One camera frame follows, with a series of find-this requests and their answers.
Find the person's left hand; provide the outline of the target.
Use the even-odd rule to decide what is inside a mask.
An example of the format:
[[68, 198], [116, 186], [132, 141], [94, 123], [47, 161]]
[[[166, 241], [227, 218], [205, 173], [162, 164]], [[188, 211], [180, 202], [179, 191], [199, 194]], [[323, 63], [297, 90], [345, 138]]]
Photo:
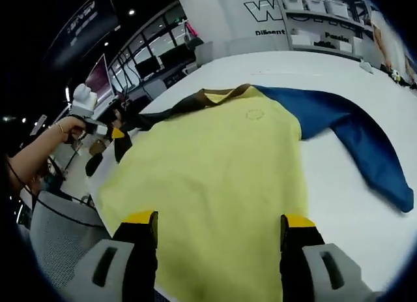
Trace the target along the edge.
[[68, 116], [58, 122], [61, 131], [63, 132], [63, 142], [67, 143], [69, 139], [77, 140], [85, 130], [85, 123], [81, 119], [73, 116]]

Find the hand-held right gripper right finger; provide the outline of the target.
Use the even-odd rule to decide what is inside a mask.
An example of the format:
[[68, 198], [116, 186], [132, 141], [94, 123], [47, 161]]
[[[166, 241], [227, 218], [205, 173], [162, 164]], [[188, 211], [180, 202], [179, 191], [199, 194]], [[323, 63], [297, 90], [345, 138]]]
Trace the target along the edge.
[[281, 216], [280, 274], [284, 301], [376, 301], [360, 266], [301, 215]]

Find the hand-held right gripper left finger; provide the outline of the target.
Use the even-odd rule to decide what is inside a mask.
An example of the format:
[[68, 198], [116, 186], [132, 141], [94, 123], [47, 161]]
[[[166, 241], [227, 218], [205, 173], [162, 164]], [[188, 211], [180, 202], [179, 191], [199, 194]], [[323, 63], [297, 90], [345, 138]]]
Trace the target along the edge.
[[75, 267], [68, 301], [154, 301], [158, 212], [125, 218], [111, 239], [99, 241]]

